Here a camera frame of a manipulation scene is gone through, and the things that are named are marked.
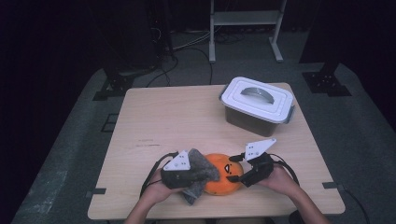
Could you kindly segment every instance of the white shelf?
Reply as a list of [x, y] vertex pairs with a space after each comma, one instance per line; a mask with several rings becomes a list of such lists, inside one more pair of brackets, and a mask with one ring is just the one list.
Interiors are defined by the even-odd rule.
[[276, 24], [278, 10], [215, 12], [214, 25]]

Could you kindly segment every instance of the human arm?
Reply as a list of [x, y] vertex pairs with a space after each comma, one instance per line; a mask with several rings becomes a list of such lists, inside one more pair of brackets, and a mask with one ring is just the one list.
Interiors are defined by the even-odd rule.
[[297, 207], [306, 224], [330, 223], [329, 219], [320, 212], [308, 194], [294, 182], [281, 165], [275, 164], [274, 171], [268, 178], [260, 181], [257, 185], [265, 186], [288, 196]]
[[125, 219], [124, 224], [143, 224], [149, 210], [156, 204], [167, 199], [172, 193], [183, 189], [169, 189], [161, 181], [161, 170], [157, 170], [139, 201]]

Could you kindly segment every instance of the metal frame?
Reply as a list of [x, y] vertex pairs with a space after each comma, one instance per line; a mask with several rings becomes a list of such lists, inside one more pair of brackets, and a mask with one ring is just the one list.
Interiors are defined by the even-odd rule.
[[209, 40], [209, 61], [216, 62], [215, 48], [215, 26], [217, 25], [258, 25], [258, 24], [275, 24], [274, 36], [269, 37], [269, 41], [276, 61], [283, 62], [283, 57], [277, 46], [280, 25], [283, 20], [287, 0], [282, 0], [280, 10], [267, 11], [231, 11], [215, 12], [215, 0], [210, 1], [210, 40]]

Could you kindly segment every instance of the gray carpet floor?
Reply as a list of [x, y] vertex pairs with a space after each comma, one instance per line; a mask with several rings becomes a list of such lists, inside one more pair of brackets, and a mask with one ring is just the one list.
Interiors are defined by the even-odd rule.
[[[322, 63], [299, 64], [307, 33], [281, 32], [278, 45], [284, 57], [277, 63], [268, 43], [270, 33], [238, 35], [241, 41], [216, 45], [212, 84], [227, 84], [234, 77], [291, 85], [308, 125], [335, 182], [343, 184], [359, 199], [372, 223], [396, 220], [396, 134], [361, 86], [358, 77], [340, 64], [335, 72], [352, 96], [329, 97], [311, 93], [302, 76], [315, 72]], [[197, 38], [173, 34], [174, 46]], [[207, 42], [194, 46], [208, 53]], [[209, 85], [211, 67], [196, 49], [175, 53], [178, 65], [150, 87]], [[167, 57], [163, 69], [176, 61]], [[133, 88], [144, 88], [162, 70], [138, 77]], [[79, 96], [30, 193], [13, 223], [106, 223], [87, 217], [112, 133], [101, 132], [109, 114], [120, 112], [122, 97], [93, 101], [106, 80], [103, 70], [92, 74]], [[344, 214], [329, 216], [333, 223], [365, 223], [357, 203], [341, 193]], [[288, 223], [286, 217], [273, 217]]]

